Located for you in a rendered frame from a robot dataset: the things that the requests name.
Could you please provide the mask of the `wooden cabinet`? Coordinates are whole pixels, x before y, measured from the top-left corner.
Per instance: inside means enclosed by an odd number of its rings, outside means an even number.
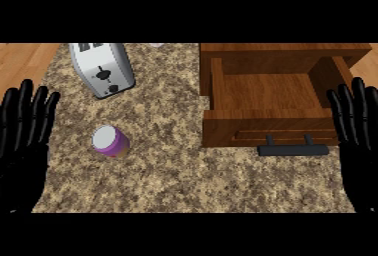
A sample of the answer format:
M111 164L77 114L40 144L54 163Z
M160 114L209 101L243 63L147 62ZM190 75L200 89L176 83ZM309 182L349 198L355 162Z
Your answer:
M200 88L210 95L212 59L231 75L308 73L322 57L342 57L349 68L371 52L368 43L201 43Z

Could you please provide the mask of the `silver toaster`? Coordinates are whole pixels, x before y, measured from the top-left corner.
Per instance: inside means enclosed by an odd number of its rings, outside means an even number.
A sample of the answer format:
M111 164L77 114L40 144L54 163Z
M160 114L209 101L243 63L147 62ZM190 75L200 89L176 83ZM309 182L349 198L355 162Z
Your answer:
M123 43L70 43L77 74L99 99L130 89L135 74Z

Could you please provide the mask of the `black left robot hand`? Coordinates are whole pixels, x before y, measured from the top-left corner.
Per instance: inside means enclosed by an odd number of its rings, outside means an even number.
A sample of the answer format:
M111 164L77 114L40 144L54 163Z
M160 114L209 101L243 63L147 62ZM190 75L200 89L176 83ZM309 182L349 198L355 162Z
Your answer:
M32 213L45 190L61 94L49 94L46 86L33 89L26 79L0 103L0 215Z

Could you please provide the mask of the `purple can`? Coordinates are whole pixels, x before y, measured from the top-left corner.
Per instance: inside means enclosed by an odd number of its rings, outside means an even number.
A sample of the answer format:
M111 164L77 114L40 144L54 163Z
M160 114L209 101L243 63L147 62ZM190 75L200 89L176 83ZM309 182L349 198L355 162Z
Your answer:
M99 153L119 158L128 154L130 140L116 126L102 125L94 132L92 145Z

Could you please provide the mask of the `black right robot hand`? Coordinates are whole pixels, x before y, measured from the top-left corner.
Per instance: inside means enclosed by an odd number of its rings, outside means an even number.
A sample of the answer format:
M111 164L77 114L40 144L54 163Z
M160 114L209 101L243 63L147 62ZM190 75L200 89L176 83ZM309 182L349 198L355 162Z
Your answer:
M330 89L343 185L358 213L378 214L378 89L355 77Z

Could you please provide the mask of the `wooden drawer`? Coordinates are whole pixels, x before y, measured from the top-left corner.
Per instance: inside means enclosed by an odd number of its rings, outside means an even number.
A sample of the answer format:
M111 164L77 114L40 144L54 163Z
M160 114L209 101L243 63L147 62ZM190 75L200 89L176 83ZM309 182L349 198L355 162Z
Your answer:
M327 91L352 81L342 57L324 57L300 74L228 74L212 60L210 109L204 111L203 145L255 147L268 143L302 144L312 138L334 146Z

